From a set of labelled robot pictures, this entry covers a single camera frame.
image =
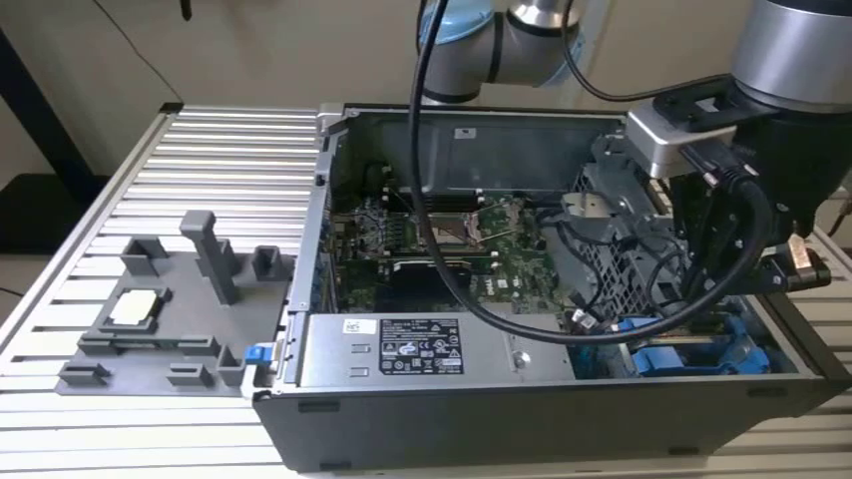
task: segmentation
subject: white sticker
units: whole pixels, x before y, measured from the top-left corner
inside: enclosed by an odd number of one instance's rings
[[[377,320],[345,319],[345,334],[377,334]]]
[[[455,129],[455,139],[457,140],[475,140],[477,139],[477,128],[457,128]]]

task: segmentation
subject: blue latch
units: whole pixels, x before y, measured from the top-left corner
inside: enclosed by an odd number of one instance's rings
[[[270,366],[273,364],[271,346],[249,346],[246,348],[246,363],[257,366]]]

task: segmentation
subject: power supply label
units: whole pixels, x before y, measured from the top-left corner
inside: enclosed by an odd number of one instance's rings
[[[465,374],[458,319],[383,319],[383,374]]]

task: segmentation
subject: slotted aluminum surface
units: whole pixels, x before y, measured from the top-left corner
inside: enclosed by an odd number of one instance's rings
[[[29,478],[298,477],[281,464],[243,399],[63,397],[53,389],[125,271],[117,254],[129,237],[159,235],[167,249],[189,249],[178,220],[187,209],[210,209],[221,218],[218,234],[237,250],[275,244],[295,254],[315,155],[315,112],[197,107],[158,118],[0,328],[0,472]],[[794,294],[794,301],[852,368],[851,263],[822,233],[811,245],[835,282]],[[642,440],[642,431],[629,432]],[[839,479],[852,477],[851,450],[847,393],[802,418],[765,422],[707,459],[385,472],[425,478]]]

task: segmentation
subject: black power cord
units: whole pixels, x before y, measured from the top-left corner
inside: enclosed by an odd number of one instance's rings
[[[6,292],[7,294],[13,294],[14,296],[25,297],[23,292],[18,292],[15,289],[10,289],[9,287],[0,286],[0,291]]]
[[[611,103],[638,102],[639,100],[647,100],[649,98],[658,97],[659,95],[670,93],[670,92],[673,92],[675,90],[679,90],[682,88],[695,87],[697,85],[705,85],[707,83],[717,82],[717,81],[730,77],[730,75],[727,75],[727,74],[726,75],[714,75],[713,77],[705,77],[705,78],[699,78],[698,80],[693,80],[693,81],[689,81],[689,82],[685,82],[685,83],[679,83],[678,85],[673,85],[671,87],[659,88],[657,90],[651,90],[650,92],[634,93],[634,94],[630,94],[630,95],[611,95],[611,94],[603,92],[602,90],[595,88],[595,86],[591,84],[591,82],[586,79],[586,77],[583,75],[583,72],[581,72],[581,69],[577,66],[577,62],[574,62],[574,57],[571,56],[571,45],[569,43],[569,36],[570,36],[570,32],[569,32],[569,15],[571,13],[573,5],[574,5],[574,0],[569,0],[566,2],[565,11],[563,11],[563,14],[562,14],[561,29],[562,29],[562,42],[565,44],[565,48],[562,49],[562,53],[563,53],[563,56],[565,56],[566,64],[569,65],[569,70],[571,70],[571,73],[574,74],[574,78],[577,78],[577,81],[583,86],[586,91],[589,93],[591,93],[595,97],[598,97],[601,100],[603,100],[606,102],[611,102]]]
[[[158,77],[161,78],[161,80],[163,81],[165,85],[167,86],[167,88],[170,90],[173,90],[173,93],[175,94],[175,97],[178,98],[178,100],[185,103],[185,97],[182,97],[181,93],[178,93],[178,90],[175,90],[175,87],[173,86],[173,84],[170,83],[170,81],[166,79],[166,77],[163,76],[163,74],[161,73],[161,70],[158,70],[158,67],[155,67],[151,62],[149,61],[149,59],[146,58],[146,56],[143,55],[143,53],[139,51],[139,48],[137,48],[137,44],[134,44],[134,40],[131,40],[131,37],[129,36],[129,34],[125,32],[125,29],[122,28],[122,25],[119,25],[119,22],[117,21],[117,19],[114,18],[114,16],[110,14],[110,11],[105,8],[105,5],[102,5],[102,2],[99,0],[93,0],[93,3],[95,3],[95,6],[98,7],[98,9],[105,13],[105,15],[107,16],[107,19],[110,20],[110,23],[113,23],[113,25],[117,27],[117,30],[119,30],[119,33],[122,34],[122,36],[125,37],[125,40],[129,42],[129,45],[131,46],[131,49],[134,50],[134,53],[137,54],[137,56],[139,57],[139,59],[143,61],[143,63],[146,63],[146,65],[149,65],[149,68],[151,69],[151,71],[155,73],[155,75],[158,75]]]
[[[429,0],[422,0],[422,5],[418,7],[418,30],[415,31],[415,48],[418,49],[418,54],[422,53],[422,24],[425,22],[427,3]]]
[[[745,246],[742,255],[734,266],[729,270],[725,277],[719,279],[715,285],[695,298],[687,306],[675,312],[671,316],[661,318],[645,326],[634,328],[629,331],[613,332],[607,334],[597,334],[589,336],[578,336],[561,332],[539,329],[535,327],[518,324],[506,320],[503,317],[489,311],[482,304],[473,300],[469,292],[462,289],[455,280],[453,271],[450,270],[443,256],[441,255],[441,247],[435,240],[431,229],[431,220],[429,218],[427,198],[425,196],[425,182],[422,178],[421,163],[421,125],[422,125],[422,99],[425,96],[425,85],[427,82],[429,59],[435,46],[435,38],[441,29],[441,21],[446,12],[449,0],[438,0],[435,12],[427,30],[426,42],[422,48],[422,54],[418,59],[418,67],[415,73],[415,81],[413,85],[413,97],[410,99],[410,158],[413,161],[413,199],[415,203],[415,213],[419,217],[422,226],[425,227],[423,236],[426,240],[426,249],[435,265],[435,270],[441,275],[441,279],[447,289],[455,296],[459,303],[470,310],[470,312],[482,319],[489,325],[497,329],[525,337],[531,340],[566,345],[599,345],[617,344],[637,341],[653,337],[662,332],[671,330],[686,323],[697,314],[702,313],[713,307],[725,297],[726,291],[735,285],[741,277],[751,272],[758,262],[766,244],[769,241],[769,232],[771,230],[773,208],[770,202],[761,190],[761,187],[751,179],[746,179],[734,184],[731,193],[745,200],[751,207],[754,220],[750,229],[745,235]]]

